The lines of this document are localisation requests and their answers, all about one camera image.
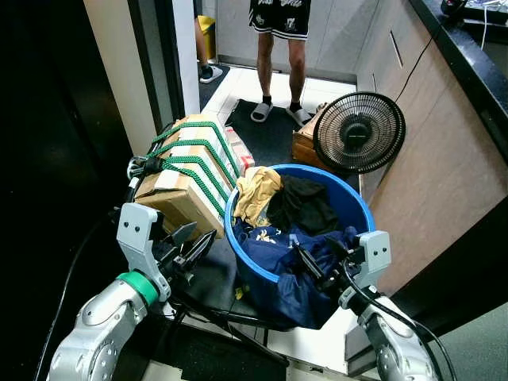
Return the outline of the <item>tan crumpled garment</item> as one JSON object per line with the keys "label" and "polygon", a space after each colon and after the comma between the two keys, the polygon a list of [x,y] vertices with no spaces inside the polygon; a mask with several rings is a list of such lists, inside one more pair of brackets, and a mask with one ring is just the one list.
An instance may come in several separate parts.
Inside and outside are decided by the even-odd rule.
{"label": "tan crumpled garment", "polygon": [[238,179],[238,197],[233,203],[231,217],[242,219],[251,226],[269,226],[268,204],[282,188],[282,177],[274,168],[248,167]]}

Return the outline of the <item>navy blue garment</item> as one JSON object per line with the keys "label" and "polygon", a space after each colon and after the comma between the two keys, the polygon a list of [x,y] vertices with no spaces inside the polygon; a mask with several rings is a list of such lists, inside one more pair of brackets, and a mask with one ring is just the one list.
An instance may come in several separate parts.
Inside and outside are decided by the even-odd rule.
{"label": "navy blue garment", "polygon": [[315,280],[302,267],[294,244],[300,244],[314,257],[331,254],[325,239],[345,238],[355,242],[358,229],[349,226],[342,231],[331,231],[310,236],[299,228],[279,231],[274,226],[251,226],[239,221],[233,233],[240,247],[262,268],[279,277],[277,283],[262,283],[253,273],[242,269],[244,283],[250,290],[252,304],[262,314],[279,321],[283,326],[321,328],[337,312],[340,305],[333,295],[318,291]]}

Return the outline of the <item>black platform cart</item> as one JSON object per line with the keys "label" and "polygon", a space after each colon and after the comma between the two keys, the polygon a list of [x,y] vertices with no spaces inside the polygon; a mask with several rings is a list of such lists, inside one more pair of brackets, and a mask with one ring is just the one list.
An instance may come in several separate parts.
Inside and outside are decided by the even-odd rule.
{"label": "black platform cart", "polygon": [[[194,264],[192,275],[189,283],[168,283],[168,305],[185,317],[224,331],[241,348],[260,358],[291,365],[289,356],[272,351],[267,345],[269,330],[286,333],[289,328],[254,307],[251,295],[246,295],[248,287],[240,281],[238,260],[228,241],[215,237],[206,256]],[[244,295],[237,298],[236,291],[243,291]]]}

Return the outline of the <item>brown wooden box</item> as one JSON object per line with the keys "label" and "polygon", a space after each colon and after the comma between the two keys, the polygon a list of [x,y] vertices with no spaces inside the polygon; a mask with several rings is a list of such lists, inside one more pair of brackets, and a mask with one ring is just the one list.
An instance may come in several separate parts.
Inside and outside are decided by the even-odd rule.
{"label": "brown wooden box", "polygon": [[291,142],[291,162],[320,168],[320,170],[334,175],[334,171],[319,159],[314,143],[314,130],[319,119],[318,114],[325,107],[326,104],[319,104],[312,119],[291,135],[293,137],[293,142]]}

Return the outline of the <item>blue plastic basin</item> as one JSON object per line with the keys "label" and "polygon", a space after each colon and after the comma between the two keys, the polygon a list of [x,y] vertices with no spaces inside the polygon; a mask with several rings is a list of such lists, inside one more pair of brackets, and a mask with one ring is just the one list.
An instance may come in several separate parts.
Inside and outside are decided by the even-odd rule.
{"label": "blue plastic basin", "polygon": [[[308,164],[272,164],[270,168],[280,175],[293,175],[293,177],[319,182],[326,187],[328,202],[340,218],[341,224],[355,226],[359,232],[370,232],[376,229],[373,214],[369,210],[368,204],[362,196],[337,175],[328,173],[318,167],[310,167]],[[235,233],[232,231],[233,207],[235,206],[238,192],[236,190],[226,200],[226,211],[224,214],[225,222],[225,241],[229,242],[233,253],[239,258],[240,269],[247,269],[247,272],[253,273],[254,279],[262,283],[277,283],[279,277],[253,261],[238,242]]]}

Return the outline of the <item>beige door frame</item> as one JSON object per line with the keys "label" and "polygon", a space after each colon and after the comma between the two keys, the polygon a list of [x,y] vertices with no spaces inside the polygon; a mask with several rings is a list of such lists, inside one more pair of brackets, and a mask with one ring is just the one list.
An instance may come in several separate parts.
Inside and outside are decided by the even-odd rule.
{"label": "beige door frame", "polygon": [[137,35],[127,0],[83,0],[117,111],[134,155],[144,155],[156,136]]}

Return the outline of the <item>light wood cabinet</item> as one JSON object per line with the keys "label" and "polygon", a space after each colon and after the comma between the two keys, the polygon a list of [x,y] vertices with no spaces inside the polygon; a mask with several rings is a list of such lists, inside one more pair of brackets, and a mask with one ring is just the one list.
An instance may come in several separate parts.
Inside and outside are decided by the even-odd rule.
{"label": "light wood cabinet", "polygon": [[507,167],[407,0],[379,0],[356,80],[396,101],[409,127],[369,197],[376,225],[391,235],[379,287],[392,294],[505,198]]}

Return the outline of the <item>brown cardboard box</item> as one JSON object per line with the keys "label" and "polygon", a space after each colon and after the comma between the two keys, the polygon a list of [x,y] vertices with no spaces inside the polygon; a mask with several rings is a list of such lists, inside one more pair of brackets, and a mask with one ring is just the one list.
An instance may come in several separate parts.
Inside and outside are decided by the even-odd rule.
{"label": "brown cardboard box", "polygon": [[241,177],[225,130],[203,114],[164,128],[146,156],[156,173],[140,181],[134,201],[162,213],[171,231],[196,222],[196,235],[215,231],[224,236],[226,200]]}

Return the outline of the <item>black round fan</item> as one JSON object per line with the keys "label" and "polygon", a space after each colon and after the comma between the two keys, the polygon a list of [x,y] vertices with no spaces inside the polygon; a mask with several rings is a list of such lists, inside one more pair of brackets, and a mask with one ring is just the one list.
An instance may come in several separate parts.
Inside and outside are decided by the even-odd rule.
{"label": "black round fan", "polygon": [[396,102],[371,91],[334,99],[311,126],[318,159],[345,174],[367,174],[390,164],[409,129]]}

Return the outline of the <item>white door post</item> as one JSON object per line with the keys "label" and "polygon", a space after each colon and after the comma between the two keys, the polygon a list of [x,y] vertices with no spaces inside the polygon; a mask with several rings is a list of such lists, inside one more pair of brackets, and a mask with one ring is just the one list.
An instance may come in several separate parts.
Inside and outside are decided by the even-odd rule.
{"label": "white door post", "polygon": [[180,68],[183,115],[200,113],[197,37],[194,32],[194,0],[171,0],[175,46]]}

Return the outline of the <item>person in grey sneaker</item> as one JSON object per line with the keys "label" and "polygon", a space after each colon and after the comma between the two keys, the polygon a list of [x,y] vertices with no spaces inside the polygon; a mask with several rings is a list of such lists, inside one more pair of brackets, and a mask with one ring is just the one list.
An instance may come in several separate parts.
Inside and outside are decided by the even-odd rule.
{"label": "person in grey sneaker", "polygon": [[206,38],[203,36],[199,16],[194,17],[194,37],[196,41],[196,55],[198,59],[198,80],[200,83],[211,83],[222,76],[222,69],[208,62]]}

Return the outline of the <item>yellow bin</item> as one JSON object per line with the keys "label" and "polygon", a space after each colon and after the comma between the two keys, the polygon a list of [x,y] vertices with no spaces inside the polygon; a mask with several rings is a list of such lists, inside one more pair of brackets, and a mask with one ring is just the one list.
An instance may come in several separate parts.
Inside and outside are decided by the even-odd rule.
{"label": "yellow bin", "polygon": [[206,55],[208,61],[214,62],[217,59],[217,38],[215,37],[215,26],[217,26],[217,19],[199,14],[196,16],[197,22],[201,32],[199,37],[204,41],[203,53]]}

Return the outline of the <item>black countertop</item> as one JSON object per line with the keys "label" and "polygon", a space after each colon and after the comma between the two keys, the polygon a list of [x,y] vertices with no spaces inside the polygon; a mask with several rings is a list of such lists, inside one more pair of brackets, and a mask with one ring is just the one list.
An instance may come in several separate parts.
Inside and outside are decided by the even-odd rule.
{"label": "black countertop", "polygon": [[429,43],[450,66],[469,102],[498,123],[508,119],[508,81],[503,70],[480,47],[483,30],[492,33],[498,25],[482,19],[473,0],[407,0],[424,23]]}

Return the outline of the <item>black floor mat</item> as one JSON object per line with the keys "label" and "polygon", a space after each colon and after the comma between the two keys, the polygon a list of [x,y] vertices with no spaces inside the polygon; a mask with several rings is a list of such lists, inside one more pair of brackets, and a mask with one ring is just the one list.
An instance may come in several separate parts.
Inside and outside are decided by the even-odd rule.
{"label": "black floor mat", "polygon": [[273,106],[266,121],[254,122],[250,118],[254,106],[254,102],[239,99],[226,124],[239,135],[258,166],[293,163],[293,134],[300,130],[298,124],[280,106]]}

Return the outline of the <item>white pink carton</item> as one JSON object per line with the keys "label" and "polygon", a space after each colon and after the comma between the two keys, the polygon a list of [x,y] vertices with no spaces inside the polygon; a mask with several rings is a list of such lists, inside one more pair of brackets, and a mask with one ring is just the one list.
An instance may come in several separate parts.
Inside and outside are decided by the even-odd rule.
{"label": "white pink carton", "polygon": [[231,127],[225,130],[226,141],[229,143],[233,158],[236,160],[239,167],[239,175],[243,175],[247,168],[255,166],[255,160],[251,155],[249,148],[242,141],[242,138],[236,134],[235,130]]}

